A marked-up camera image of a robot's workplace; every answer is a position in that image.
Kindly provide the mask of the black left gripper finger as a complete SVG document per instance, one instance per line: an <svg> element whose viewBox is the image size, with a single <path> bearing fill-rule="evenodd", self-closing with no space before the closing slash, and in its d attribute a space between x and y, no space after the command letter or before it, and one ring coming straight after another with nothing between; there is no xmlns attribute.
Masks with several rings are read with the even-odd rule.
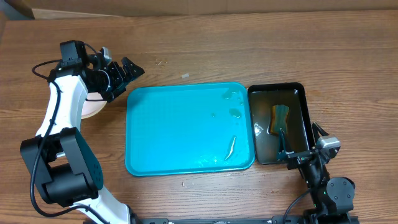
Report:
<svg viewBox="0 0 398 224"><path fill-rule="evenodd" d="M124 89L126 87L128 81L127 74L117 62L111 62L108 65L107 73L112 89Z"/></svg>
<svg viewBox="0 0 398 224"><path fill-rule="evenodd" d="M125 73L124 80L126 82L131 82L131 81L139 78L141 75L145 74L145 71L143 68L141 68L140 66L133 63L127 57L123 57L121 62L122 62L123 70Z"/></svg>

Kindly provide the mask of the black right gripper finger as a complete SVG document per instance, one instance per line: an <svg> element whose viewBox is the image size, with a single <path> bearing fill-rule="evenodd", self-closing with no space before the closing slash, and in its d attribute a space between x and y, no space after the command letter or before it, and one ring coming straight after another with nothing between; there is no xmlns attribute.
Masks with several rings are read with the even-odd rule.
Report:
<svg viewBox="0 0 398 224"><path fill-rule="evenodd" d="M320 137L329 135L317 122L312 123L312 132L315 142L317 142Z"/></svg>
<svg viewBox="0 0 398 224"><path fill-rule="evenodd" d="M290 142L282 128L279 129L279 154L291 154L294 151L290 145Z"/></svg>

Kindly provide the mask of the yellow green sponge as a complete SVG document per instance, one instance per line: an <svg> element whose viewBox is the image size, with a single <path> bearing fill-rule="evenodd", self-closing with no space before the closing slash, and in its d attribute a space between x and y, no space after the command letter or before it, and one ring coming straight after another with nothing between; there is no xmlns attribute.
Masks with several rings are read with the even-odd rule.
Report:
<svg viewBox="0 0 398 224"><path fill-rule="evenodd" d="M271 122L269 126L269 132L271 134L278 135L280 129L282 129L284 133L287 132L289 111L290 108L286 105L274 105L272 107Z"/></svg>

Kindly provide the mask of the pink plate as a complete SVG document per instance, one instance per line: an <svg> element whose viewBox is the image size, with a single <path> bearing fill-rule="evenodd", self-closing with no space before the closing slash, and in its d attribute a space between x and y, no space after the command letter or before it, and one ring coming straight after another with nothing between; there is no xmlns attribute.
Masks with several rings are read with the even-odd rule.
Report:
<svg viewBox="0 0 398 224"><path fill-rule="evenodd" d="M83 104L81 118L89 118L99 113L107 104L107 101L103 101L102 96L99 93L89 93L87 100Z"/></svg>

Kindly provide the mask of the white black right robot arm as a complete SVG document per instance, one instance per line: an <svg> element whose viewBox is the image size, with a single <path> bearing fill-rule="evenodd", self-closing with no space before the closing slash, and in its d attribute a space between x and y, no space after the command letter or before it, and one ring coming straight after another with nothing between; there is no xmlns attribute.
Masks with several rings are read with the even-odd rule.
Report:
<svg viewBox="0 0 398 224"><path fill-rule="evenodd" d="M358 217L349 212L354 209L354 182L347 177L331 178L326 164L336 157L341 143L337 137L328 134L317 123L312 124L316 145L303 152L291 149L287 135L279 130L279 151L277 158L286 163L289 170L298 169L306 182L307 190L298 196L286 209L281 223L358 223ZM301 216L290 216L294 205L310 195L314 208Z"/></svg>

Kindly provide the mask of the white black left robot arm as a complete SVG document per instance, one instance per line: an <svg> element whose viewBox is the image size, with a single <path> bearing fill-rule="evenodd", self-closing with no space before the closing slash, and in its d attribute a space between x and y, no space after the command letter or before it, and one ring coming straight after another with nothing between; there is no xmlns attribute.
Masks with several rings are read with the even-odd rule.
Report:
<svg viewBox="0 0 398 224"><path fill-rule="evenodd" d="M83 106L90 93L110 103L144 69L124 57L114 62L109 50L88 54L79 40L60 43L62 57L45 77L50 99L35 137L22 141L20 153L30 173L33 208L43 217L79 210L93 223L140 223L130 206L104 186L100 163L80 132Z"/></svg>

